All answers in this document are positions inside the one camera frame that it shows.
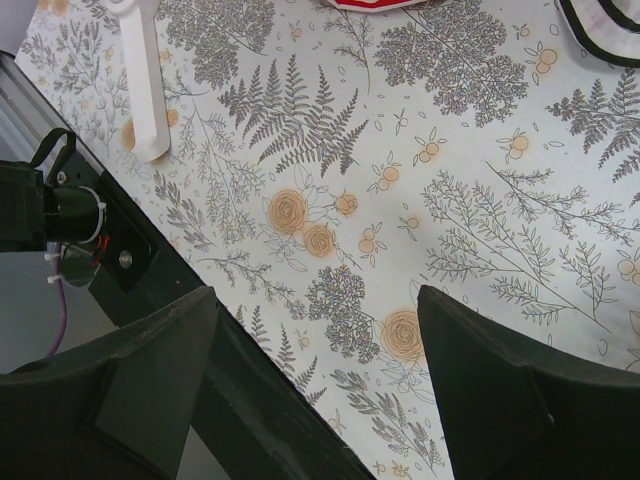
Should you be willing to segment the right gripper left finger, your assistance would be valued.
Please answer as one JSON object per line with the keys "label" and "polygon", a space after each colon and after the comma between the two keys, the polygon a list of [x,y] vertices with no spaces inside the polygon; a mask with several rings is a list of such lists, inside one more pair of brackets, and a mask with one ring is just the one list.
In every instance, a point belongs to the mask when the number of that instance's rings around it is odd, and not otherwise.
{"label": "right gripper left finger", "polygon": [[219,304],[199,287],[1,377],[4,479],[173,479]]}

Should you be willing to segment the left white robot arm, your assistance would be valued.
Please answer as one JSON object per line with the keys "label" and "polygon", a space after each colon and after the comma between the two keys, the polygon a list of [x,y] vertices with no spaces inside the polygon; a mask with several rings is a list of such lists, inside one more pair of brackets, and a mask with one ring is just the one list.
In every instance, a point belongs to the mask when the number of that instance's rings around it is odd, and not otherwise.
{"label": "left white robot arm", "polygon": [[94,241],[107,203],[92,188],[56,183],[77,152],[76,134],[52,129],[28,162],[1,162],[1,251],[44,251],[49,243]]}

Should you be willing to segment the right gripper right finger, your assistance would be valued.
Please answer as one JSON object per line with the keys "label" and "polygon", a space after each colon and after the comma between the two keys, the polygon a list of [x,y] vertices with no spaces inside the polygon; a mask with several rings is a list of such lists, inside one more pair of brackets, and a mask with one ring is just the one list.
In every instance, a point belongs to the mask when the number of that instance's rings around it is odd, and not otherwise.
{"label": "right gripper right finger", "polygon": [[638,478],[638,374],[549,347],[432,286],[417,312],[455,478]]}

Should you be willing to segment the red white striped tank top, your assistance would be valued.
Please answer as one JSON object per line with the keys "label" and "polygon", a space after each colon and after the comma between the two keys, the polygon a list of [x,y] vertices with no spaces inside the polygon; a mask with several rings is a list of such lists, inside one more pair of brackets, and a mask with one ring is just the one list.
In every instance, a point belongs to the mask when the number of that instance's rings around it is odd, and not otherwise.
{"label": "red white striped tank top", "polygon": [[425,0],[328,0],[337,9],[359,13],[385,12],[424,2]]}

